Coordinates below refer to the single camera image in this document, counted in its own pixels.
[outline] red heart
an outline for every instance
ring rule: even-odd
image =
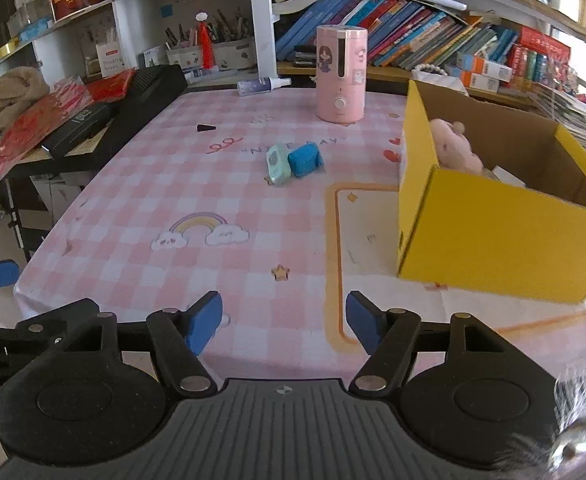
[[[384,155],[391,162],[400,162],[400,156],[397,155],[397,153],[392,152],[391,150],[384,150],[382,155]]]

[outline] gray ribbed surface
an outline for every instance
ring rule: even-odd
[[[0,480],[486,478],[426,452],[386,404],[356,400],[337,380],[231,380],[212,399],[181,402],[160,434],[118,460],[57,469],[12,459],[0,468]]]

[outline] pink humidifier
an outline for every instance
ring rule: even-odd
[[[349,124],[364,117],[367,40],[361,27],[317,27],[317,116]]]

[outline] red tassel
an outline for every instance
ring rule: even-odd
[[[208,18],[206,12],[199,12],[195,19],[198,20],[198,43],[202,49],[202,66],[204,68],[213,68],[215,58],[213,56],[213,43],[209,36],[209,29],[204,21]]]

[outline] circular black disc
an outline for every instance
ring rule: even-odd
[[[469,352],[423,371],[396,399],[402,419],[436,454],[476,468],[503,458],[514,434],[547,440],[556,425],[553,379],[512,357]]]
[[[137,368],[99,352],[61,352],[0,388],[0,441],[31,462],[104,462],[146,441],[165,404],[162,386]]]

